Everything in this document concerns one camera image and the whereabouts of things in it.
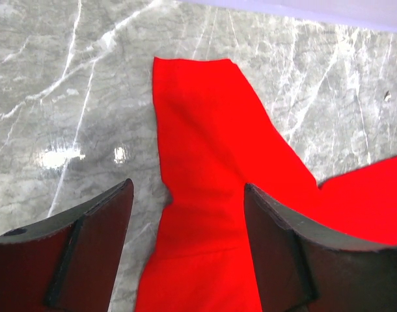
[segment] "gray marble table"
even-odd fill
[[[0,0],[0,234],[132,178],[110,311],[132,311],[167,198],[155,55],[236,62],[319,181],[397,154],[396,33],[171,0]]]

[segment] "red cloth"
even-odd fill
[[[310,218],[320,215],[319,221],[337,230],[397,242],[391,236],[397,230],[381,226],[380,231],[390,232],[382,234],[361,222],[363,213],[378,207],[372,200],[372,206],[360,205],[367,186],[350,188],[351,177],[345,175],[318,188],[231,61],[156,58],[153,97],[161,175],[173,201],[164,209],[136,312],[261,311],[243,213],[245,183]],[[353,177],[368,184],[371,175],[386,169],[359,170]],[[384,191],[397,192],[397,174],[385,177],[393,180]],[[379,187],[370,186],[379,193]],[[352,198],[345,200],[342,192]],[[351,209],[360,209],[355,216],[361,219],[353,217],[347,226],[345,213]],[[370,214],[368,222],[377,224],[377,215],[385,217]]]

